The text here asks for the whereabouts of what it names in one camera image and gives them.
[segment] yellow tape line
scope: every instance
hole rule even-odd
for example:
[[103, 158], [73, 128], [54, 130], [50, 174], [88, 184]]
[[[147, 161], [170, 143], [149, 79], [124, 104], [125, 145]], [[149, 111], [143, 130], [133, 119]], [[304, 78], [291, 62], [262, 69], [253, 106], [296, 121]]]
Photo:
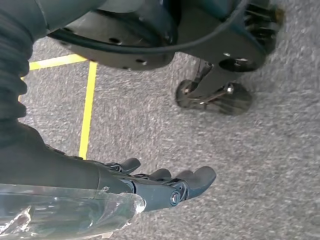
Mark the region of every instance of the yellow tape line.
[[97, 64], [96, 62], [90, 62], [87, 92], [85, 94], [85, 111], [83, 112], [82, 129], [81, 131], [80, 149], [78, 151], [78, 156], [85, 160], [87, 159], [87, 152], [89, 144], [94, 87], [96, 84], [97, 67]]
[[19, 101], [19, 102], [21, 102], [21, 95], [20, 95], [18, 98], [17, 98], [17, 100]]
[[45, 68], [52, 68], [52, 67], [58, 67], [66, 64], [75, 64], [85, 62], [87, 59], [77, 55], [77, 54], [71, 54], [67, 56], [60, 56], [55, 57], [51, 59], [46, 59], [42, 61], [35, 61], [30, 62], [29, 69], [32, 70], [38, 70], [38, 69], [45, 69]]

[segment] clear plastic cover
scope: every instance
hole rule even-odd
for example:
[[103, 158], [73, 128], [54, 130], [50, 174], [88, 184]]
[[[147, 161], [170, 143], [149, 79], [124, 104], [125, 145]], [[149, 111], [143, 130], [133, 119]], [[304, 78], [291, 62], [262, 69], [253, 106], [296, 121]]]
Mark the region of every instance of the clear plastic cover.
[[0, 184], [0, 240], [105, 239], [146, 207], [107, 190]]

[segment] black cable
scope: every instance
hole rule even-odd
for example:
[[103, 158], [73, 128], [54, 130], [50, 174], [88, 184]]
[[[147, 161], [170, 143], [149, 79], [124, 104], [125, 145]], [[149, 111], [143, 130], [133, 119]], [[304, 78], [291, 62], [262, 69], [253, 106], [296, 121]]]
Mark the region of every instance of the black cable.
[[117, 53], [117, 54], [164, 54], [164, 53], [173, 53], [173, 52], [180, 52], [183, 50], [193, 48], [205, 42], [207, 42], [210, 39], [212, 39], [229, 27], [229, 25], [244, 10], [246, 9], [247, 5], [249, 4], [251, 0], [242, 0], [235, 10], [232, 12], [230, 17], [227, 18], [226, 21], [220, 24], [213, 32], [211, 32], [208, 35], [201, 37], [197, 40], [178, 44], [178, 45], [171, 45], [171, 46], [160, 46], [160, 47], [145, 47], [145, 46], [128, 46], [128, 45], [114, 45], [106, 43], [103, 41], [97, 41], [87, 37], [76, 35], [72, 32], [59, 29], [52, 33], [50, 33], [48, 36], [53, 39], [63, 41], [68, 44], [77, 45], [84, 48], [98, 50], [103, 52], [109, 52], [109, 53]]

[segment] wheel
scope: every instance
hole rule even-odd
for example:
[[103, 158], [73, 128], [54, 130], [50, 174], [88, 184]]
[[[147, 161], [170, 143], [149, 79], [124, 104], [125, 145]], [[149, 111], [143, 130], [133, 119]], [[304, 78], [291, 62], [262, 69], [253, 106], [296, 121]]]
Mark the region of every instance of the wheel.
[[195, 83], [191, 80], [182, 81], [176, 91], [175, 100], [177, 104], [183, 109], [238, 116], [248, 112], [253, 102], [253, 97], [239, 83], [232, 83], [226, 94], [208, 102], [200, 102], [198, 100], [188, 98], [188, 94], [195, 88]]

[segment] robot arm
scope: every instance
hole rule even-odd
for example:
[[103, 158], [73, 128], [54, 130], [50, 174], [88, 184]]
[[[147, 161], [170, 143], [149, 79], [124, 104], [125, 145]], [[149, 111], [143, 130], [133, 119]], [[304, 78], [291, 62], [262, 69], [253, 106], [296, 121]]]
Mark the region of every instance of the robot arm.
[[44, 143], [33, 128], [18, 122], [26, 107], [18, 101], [26, 85], [28, 60], [35, 41], [63, 28], [105, 0], [2, 0], [0, 8], [0, 156], [1, 184], [134, 193], [143, 197], [146, 211], [177, 206], [199, 196], [216, 178], [210, 167], [184, 171], [172, 178], [161, 169], [150, 175], [130, 175], [140, 164], [102, 164], [67, 156]]

